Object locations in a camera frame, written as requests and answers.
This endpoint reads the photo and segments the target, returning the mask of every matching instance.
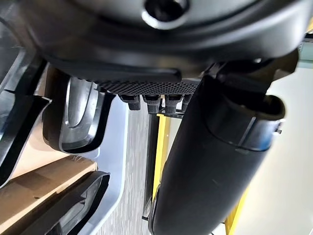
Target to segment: gray carpet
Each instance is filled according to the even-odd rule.
[[[130,111],[125,187],[121,202],[97,235],[149,235],[144,204],[149,117],[147,106]]]

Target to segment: honeycomb mesh grille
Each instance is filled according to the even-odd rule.
[[[198,83],[104,82],[100,86],[115,94],[193,94]]]

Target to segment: cardboard box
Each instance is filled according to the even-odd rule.
[[[95,170],[94,161],[68,156],[11,180],[0,189],[0,234],[49,197]]]
[[[68,156],[45,143],[42,125],[38,124],[30,134],[11,179]]]

